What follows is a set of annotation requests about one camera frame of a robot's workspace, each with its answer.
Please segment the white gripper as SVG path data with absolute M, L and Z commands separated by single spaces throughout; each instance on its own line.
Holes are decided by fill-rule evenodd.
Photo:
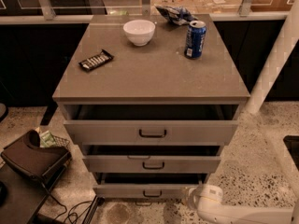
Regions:
M 203 210 L 208 206 L 219 206 L 223 191 L 220 187 L 204 184 L 182 190 L 182 202 L 191 210 Z

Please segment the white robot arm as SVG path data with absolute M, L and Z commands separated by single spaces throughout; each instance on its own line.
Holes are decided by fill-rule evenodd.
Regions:
M 261 108 L 298 42 L 298 25 L 299 0 L 294 0 L 246 103 L 245 108 L 251 114 Z M 269 208 L 223 205 L 222 197 L 222 189 L 214 185 L 200 184 L 197 188 L 185 189 L 187 206 L 210 224 L 299 224 L 299 200 L 293 208 Z

